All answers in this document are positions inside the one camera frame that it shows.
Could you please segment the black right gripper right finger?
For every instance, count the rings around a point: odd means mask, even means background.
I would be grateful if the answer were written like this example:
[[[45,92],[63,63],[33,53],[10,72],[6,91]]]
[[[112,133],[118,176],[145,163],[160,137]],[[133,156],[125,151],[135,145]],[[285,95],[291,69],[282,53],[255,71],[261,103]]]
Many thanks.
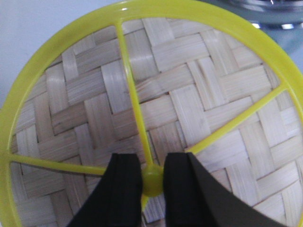
[[[245,158],[230,166],[169,153],[164,164],[169,227],[293,227],[295,170],[289,164],[256,179]]]

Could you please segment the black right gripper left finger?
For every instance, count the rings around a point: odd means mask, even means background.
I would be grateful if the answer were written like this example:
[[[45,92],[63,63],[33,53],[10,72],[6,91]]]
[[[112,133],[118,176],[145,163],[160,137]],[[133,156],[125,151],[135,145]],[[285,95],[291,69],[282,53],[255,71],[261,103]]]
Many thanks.
[[[143,180],[136,154],[111,156],[105,174],[73,217],[70,227],[137,227]]]

